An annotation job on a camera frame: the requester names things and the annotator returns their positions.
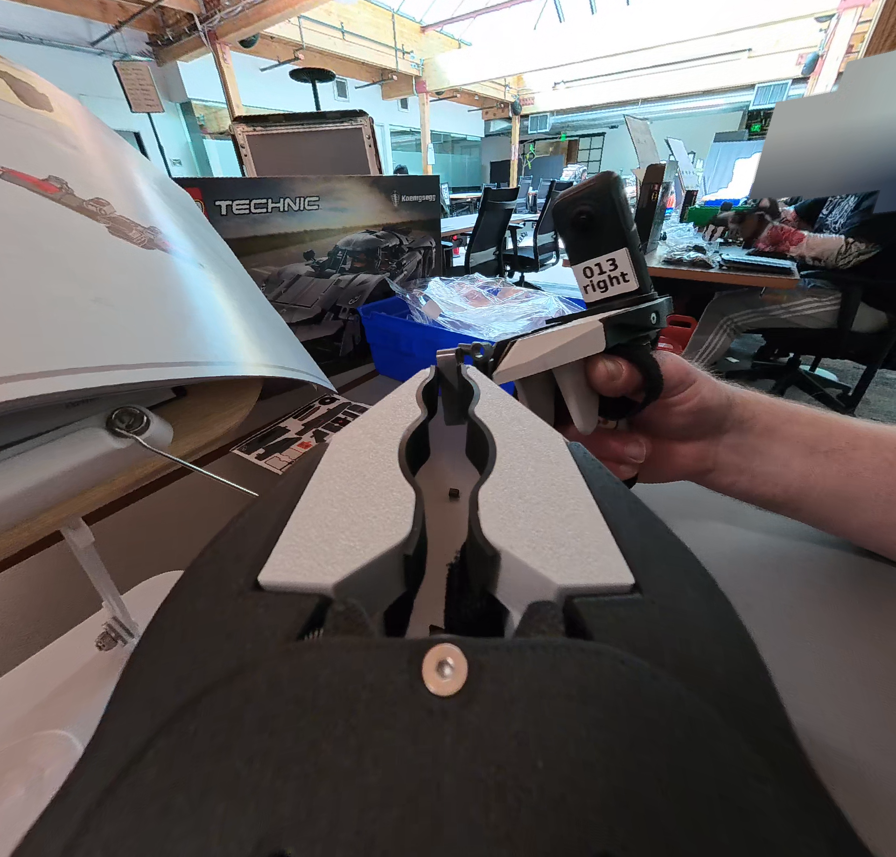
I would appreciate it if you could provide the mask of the white book stand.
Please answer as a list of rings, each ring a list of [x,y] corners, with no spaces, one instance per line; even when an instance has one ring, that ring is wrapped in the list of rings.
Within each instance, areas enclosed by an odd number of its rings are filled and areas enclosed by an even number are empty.
[[[147,622],[177,574],[123,596],[87,516],[223,445],[261,391],[254,380],[112,394],[88,415],[2,450],[2,560],[61,534],[102,610],[2,676],[2,855],[11,855],[86,750]]]

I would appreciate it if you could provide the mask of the blue storage bin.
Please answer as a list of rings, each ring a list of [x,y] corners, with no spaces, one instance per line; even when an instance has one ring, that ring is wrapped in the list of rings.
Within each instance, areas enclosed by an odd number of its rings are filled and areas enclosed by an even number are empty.
[[[585,308],[583,301],[569,299]],[[420,324],[409,316],[407,306],[398,296],[362,307],[360,317],[376,370],[397,381],[406,381],[420,370],[435,365],[440,350],[459,344],[502,342],[474,341],[468,336]]]

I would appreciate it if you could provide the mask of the person's right forearm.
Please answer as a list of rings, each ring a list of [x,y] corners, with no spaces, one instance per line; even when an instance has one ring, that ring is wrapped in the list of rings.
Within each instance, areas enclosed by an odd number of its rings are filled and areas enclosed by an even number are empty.
[[[895,559],[895,427],[722,384],[703,486]]]

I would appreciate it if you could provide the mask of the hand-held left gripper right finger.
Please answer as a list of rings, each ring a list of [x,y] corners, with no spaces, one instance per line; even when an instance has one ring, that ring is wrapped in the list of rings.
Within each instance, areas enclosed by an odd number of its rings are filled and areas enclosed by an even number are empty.
[[[456,370],[445,421],[466,424],[479,474],[449,566],[445,631],[502,637],[532,604],[633,593],[635,579],[571,444],[473,366]]]

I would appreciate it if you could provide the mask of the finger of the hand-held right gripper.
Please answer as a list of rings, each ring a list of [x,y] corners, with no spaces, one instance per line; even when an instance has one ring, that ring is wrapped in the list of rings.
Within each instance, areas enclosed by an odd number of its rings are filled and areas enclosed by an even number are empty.
[[[588,383],[585,361],[607,347],[605,316],[583,316],[509,341],[493,355],[492,381],[514,383],[521,403],[550,426],[557,397],[573,425],[600,426],[599,395]]]

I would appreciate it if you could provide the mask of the white wall notice board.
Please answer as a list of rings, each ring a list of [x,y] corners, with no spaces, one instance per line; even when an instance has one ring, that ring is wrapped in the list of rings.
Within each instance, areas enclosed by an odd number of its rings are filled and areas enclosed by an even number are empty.
[[[161,94],[148,62],[117,59],[113,61],[113,68],[130,112],[150,116],[165,112]]]

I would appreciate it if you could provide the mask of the wooden top desk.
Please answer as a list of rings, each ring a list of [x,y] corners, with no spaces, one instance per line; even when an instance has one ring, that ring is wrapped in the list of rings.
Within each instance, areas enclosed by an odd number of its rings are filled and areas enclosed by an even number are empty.
[[[723,246],[718,249],[716,242],[706,244],[705,249],[713,263],[712,268],[669,264],[666,262],[668,248],[666,244],[660,244],[657,250],[645,256],[651,278],[665,281],[688,281],[714,287],[772,288],[777,290],[792,290],[800,283],[800,274],[792,261],[787,262],[788,266],[781,274],[768,274],[767,271],[743,268],[729,269],[721,265],[721,259],[745,256],[744,249],[739,246]]]

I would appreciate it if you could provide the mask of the stack of green bins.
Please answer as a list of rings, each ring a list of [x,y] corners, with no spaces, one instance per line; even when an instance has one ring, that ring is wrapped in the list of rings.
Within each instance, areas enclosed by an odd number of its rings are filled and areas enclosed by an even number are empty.
[[[688,208],[684,220],[687,224],[692,224],[697,229],[703,229],[710,225],[715,225],[711,220],[723,213],[730,213],[748,208],[749,203],[735,203],[732,201],[694,204]]]

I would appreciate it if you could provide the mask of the grey lego axle connector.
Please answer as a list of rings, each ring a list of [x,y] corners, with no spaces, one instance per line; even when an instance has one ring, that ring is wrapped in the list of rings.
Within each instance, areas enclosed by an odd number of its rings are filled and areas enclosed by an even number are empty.
[[[468,365],[466,359],[473,358],[474,346],[476,344],[459,344],[436,353],[442,416],[449,427],[465,424],[468,419],[472,390],[464,369]]]

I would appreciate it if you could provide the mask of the clear plastic bags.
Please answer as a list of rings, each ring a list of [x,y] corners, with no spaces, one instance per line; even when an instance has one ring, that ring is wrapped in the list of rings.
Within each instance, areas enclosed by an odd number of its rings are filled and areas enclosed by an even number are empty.
[[[527,335],[583,311],[580,303],[565,296],[481,274],[388,284],[414,321],[474,341],[497,343]]]

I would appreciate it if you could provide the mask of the person's right hand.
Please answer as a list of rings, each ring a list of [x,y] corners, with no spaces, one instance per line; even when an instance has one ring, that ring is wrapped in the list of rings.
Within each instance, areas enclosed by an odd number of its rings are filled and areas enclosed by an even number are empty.
[[[623,482],[700,482],[713,469],[740,392],[675,353],[661,351],[656,358],[662,391],[623,426],[583,434],[566,410],[557,409],[554,428]]]

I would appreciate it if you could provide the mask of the lego instruction book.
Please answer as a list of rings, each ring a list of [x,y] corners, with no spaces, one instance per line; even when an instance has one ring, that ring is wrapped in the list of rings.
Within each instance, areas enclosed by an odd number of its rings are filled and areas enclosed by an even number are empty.
[[[218,379],[331,387],[193,199],[5,57],[1,162],[2,407]]]

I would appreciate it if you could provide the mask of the red crate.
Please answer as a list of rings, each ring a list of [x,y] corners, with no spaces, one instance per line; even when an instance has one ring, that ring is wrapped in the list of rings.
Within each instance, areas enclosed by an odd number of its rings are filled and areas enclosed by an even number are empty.
[[[656,351],[668,351],[682,355],[689,345],[698,320],[692,316],[669,314],[666,326],[658,334]]]

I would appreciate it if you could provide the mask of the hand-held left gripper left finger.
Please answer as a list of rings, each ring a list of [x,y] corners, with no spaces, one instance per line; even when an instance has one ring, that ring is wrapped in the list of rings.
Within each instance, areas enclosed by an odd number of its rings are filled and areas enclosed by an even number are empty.
[[[436,369],[418,372],[333,436],[257,582],[353,600],[404,637],[427,567],[423,496]]]

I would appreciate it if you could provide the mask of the black hard case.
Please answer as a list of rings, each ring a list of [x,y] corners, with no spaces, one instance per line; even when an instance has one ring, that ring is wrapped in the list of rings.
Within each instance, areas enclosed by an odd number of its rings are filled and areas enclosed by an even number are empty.
[[[363,111],[252,114],[230,135],[249,178],[384,173],[373,118]]]

